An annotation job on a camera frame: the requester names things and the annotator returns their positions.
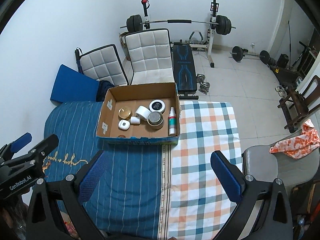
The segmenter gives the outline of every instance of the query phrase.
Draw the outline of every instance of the silver lid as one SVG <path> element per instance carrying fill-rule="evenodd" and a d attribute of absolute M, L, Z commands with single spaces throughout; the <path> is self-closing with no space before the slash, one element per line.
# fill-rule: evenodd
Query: silver lid
<path fill-rule="evenodd" d="M 149 122 L 152 125 L 158 125 L 162 122 L 162 114 L 160 114 L 159 112 L 151 112 L 151 114 L 149 114 L 148 116 Z"/>

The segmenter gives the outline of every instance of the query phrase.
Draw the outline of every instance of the silver dumbbell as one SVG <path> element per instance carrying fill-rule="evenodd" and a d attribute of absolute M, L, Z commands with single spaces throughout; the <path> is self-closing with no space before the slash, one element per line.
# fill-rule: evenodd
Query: silver dumbbell
<path fill-rule="evenodd" d="M 200 91 L 202 91 L 204 93 L 208 93 L 209 92 L 209 88 L 210 88 L 210 84 L 209 84 L 209 82 L 204 82 L 205 75 L 198 74 L 196 76 L 196 80 L 197 80 L 197 83 L 200 84 Z"/>

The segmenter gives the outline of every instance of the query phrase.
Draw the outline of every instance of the silver screw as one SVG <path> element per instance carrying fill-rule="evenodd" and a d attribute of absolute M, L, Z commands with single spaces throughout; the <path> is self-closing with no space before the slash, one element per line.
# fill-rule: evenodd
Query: silver screw
<path fill-rule="evenodd" d="M 72 181 L 74 177 L 75 176 L 73 176 L 72 174 L 69 174 L 69 175 L 66 176 L 66 180 L 67 181 Z"/>
<path fill-rule="evenodd" d="M 245 176 L 245 179 L 246 179 L 247 181 L 253 181 L 253 176 L 250 175 L 250 174 L 248 174 L 248 175 Z"/>
<path fill-rule="evenodd" d="M 282 184 L 282 180 L 281 180 L 281 179 L 279 179 L 279 178 L 276 178 L 276 184 L 281 185 L 281 184 Z"/>
<path fill-rule="evenodd" d="M 41 185 L 41 184 L 43 183 L 43 181 L 44 181 L 44 180 L 43 180 L 42 178 L 40 178 L 40 179 L 37 180 L 37 184 L 38 184 L 38 185 Z"/>

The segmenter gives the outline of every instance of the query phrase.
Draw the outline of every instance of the green label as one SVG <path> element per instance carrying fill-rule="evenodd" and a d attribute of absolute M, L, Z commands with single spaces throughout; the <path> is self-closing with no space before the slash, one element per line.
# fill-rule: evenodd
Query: green label
<path fill-rule="evenodd" d="M 176 125 L 177 124 L 177 119 L 176 118 L 170 118 L 169 119 L 169 125 Z"/>

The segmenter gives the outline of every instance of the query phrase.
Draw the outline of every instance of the blue bed sheet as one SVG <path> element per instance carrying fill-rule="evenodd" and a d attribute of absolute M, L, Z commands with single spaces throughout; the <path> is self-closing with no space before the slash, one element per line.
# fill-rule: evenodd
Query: blue bed sheet
<path fill-rule="evenodd" d="M 44 137 L 54 133 L 59 146 L 44 160 L 46 180 L 75 174 L 100 149 L 106 170 L 89 201 L 83 203 L 99 229 L 157 238 L 162 146 L 111 145 L 95 136 L 102 102 L 71 102 L 49 115 Z"/>

